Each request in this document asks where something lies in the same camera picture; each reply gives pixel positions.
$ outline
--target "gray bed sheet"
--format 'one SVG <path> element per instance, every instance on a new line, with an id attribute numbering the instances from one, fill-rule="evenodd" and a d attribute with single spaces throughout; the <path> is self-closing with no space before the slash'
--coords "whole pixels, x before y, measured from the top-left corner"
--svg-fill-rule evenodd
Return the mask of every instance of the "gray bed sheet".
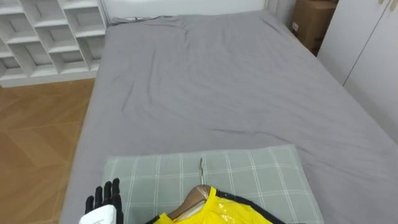
<path id="1" fill-rule="evenodd" d="M 266 12 L 110 27 L 60 223 L 109 156 L 295 144 L 326 223 L 398 223 L 398 146 Z"/>

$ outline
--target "white wardrobe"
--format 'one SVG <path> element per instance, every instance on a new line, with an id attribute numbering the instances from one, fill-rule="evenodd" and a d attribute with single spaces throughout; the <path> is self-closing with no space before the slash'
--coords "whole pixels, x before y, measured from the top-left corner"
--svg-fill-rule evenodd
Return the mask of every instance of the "white wardrobe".
<path id="1" fill-rule="evenodd" d="M 341 0 L 318 59 L 398 143 L 398 0 Z"/>

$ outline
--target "black trim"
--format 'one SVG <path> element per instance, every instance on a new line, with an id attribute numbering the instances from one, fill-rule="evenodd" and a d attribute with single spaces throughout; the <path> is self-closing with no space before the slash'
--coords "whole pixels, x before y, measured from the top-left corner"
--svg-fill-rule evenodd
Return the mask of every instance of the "black trim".
<path id="1" fill-rule="evenodd" d="M 155 218 L 153 218 L 153 219 L 151 219 L 151 220 L 149 220 L 147 223 L 145 223 L 145 224 L 154 224 L 157 220 L 159 220 L 160 219 L 160 216 L 158 215 L 158 216 L 156 216 Z"/>
<path id="2" fill-rule="evenodd" d="M 234 202 L 242 203 L 244 205 L 249 205 L 251 208 L 253 208 L 253 210 L 255 210 L 257 213 L 262 215 L 265 219 L 270 221 L 272 224 L 285 224 L 284 222 L 280 221 L 277 217 L 273 216 L 271 213 L 265 211 L 260 206 L 256 205 L 254 202 L 252 202 L 248 199 L 245 199 L 245 198 L 242 198 L 239 196 L 235 196 L 233 194 L 229 194 L 226 192 L 222 192 L 220 190 L 217 190 L 216 196 L 220 197 L 220 198 L 225 198 L 225 199 L 228 199 L 228 200 L 231 200 Z"/>

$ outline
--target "cube shelving unit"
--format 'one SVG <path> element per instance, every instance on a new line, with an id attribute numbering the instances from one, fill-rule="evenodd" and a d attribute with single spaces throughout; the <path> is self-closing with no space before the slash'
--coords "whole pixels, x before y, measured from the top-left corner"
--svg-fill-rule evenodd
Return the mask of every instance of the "cube shelving unit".
<path id="1" fill-rule="evenodd" d="M 0 85 L 94 78 L 105 30 L 97 0 L 0 0 Z"/>

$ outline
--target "wooden hanger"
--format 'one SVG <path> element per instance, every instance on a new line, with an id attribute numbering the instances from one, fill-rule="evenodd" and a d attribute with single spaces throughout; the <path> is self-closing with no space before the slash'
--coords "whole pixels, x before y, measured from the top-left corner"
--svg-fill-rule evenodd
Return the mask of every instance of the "wooden hanger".
<path id="1" fill-rule="evenodd" d="M 207 200 L 210 190 L 211 187 L 209 185 L 197 185 L 189 192 L 184 202 L 176 210 L 170 212 L 167 216 L 171 220 L 175 220 L 180 215 L 184 214 L 184 212 L 187 212 L 192 207 L 197 205 L 199 202 Z"/>

